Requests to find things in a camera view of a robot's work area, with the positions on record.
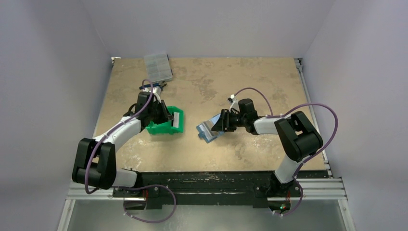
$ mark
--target white object in green bin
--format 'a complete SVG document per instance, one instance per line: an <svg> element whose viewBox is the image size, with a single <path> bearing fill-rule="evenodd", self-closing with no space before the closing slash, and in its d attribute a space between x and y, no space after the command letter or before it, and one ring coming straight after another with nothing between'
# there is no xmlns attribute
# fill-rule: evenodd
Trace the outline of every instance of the white object in green bin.
<svg viewBox="0 0 408 231"><path fill-rule="evenodd" d="M146 127L147 131L154 135L154 134L174 134L174 133L182 133L184 130L184 112L183 110L175 107L175 106L168 106L168 111L173 115L174 120L168 121L162 124L155 124L150 122L150 124Z"/></svg>

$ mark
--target white wall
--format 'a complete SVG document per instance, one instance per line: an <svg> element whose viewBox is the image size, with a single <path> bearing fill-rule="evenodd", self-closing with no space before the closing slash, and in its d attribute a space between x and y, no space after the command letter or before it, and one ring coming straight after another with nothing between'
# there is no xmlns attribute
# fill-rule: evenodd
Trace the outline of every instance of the white wall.
<svg viewBox="0 0 408 231"><path fill-rule="evenodd" d="M408 1L337 0L307 51L312 101L334 108L328 148L357 230L407 230ZM317 110L324 137L333 119Z"/></svg>
<svg viewBox="0 0 408 231"><path fill-rule="evenodd" d="M302 57L334 0L83 0L112 56Z"/></svg>
<svg viewBox="0 0 408 231"><path fill-rule="evenodd" d="M79 0L0 5L0 230L56 230L111 60Z"/></svg>

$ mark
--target wooden table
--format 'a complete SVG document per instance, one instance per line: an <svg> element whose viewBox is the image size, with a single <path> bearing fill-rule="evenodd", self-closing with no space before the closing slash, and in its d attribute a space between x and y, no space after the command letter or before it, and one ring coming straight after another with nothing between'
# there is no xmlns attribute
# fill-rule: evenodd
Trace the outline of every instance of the wooden table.
<svg viewBox="0 0 408 231"><path fill-rule="evenodd" d="M227 98L239 89L254 87L269 99L275 115L306 103L293 58L171 58L173 81L161 98L167 106L184 110L184 133L134 136L116 154L117 167L137 171L275 170L284 154L277 135L251 135L244 128L207 144L196 126L229 108ZM142 58L116 59L101 109L96 134L117 123L136 102L141 81L147 78ZM264 99L245 90L259 115L269 114ZM307 107L302 109L310 117ZM302 169L325 169L322 156Z"/></svg>

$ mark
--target robotic arm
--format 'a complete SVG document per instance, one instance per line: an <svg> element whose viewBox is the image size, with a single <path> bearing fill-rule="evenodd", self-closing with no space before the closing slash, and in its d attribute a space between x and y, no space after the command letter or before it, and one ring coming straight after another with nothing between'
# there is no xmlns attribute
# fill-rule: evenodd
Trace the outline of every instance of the robotic arm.
<svg viewBox="0 0 408 231"><path fill-rule="evenodd" d="M277 134L286 152L282 163L270 179L268 196L287 190L293 182L303 160L312 156L323 146L323 140L306 115L299 111L286 118L258 116L251 99L237 101L229 98L230 109L222 109L212 131L235 131L245 127L253 135Z"/></svg>
<svg viewBox="0 0 408 231"><path fill-rule="evenodd" d="M85 173L91 153L96 144L103 138L102 144L96 151L99 159L97 163L92 162L89 170L89 185L101 189L111 187L134 187L137 183L137 172L116 169L116 152L133 136L143 131L150 122L156 124L173 120L173 116L167 110L166 104L160 99L159 87L154 87L154 100L151 100L146 108L137 116L132 118L148 102L150 91L145 89L138 95L137 103L131 105L121 120L113 127L111 133L105 133L94 139L83 138L76 152L72 180L77 183L85 183Z"/></svg>

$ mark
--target green plastic container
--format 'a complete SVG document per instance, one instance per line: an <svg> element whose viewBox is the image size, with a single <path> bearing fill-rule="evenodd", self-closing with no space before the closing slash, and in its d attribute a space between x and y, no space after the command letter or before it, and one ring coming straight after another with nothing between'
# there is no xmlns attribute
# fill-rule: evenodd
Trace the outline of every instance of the green plastic container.
<svg viewBox="0 0 408 231"><path fill-rule="evenodd" d="M150 122L146 127L147 131L152 134L174 134L181 133L184 130L184 112L175 106L168 106L168 111L173 115L174 120L162 124Z"/></svg>

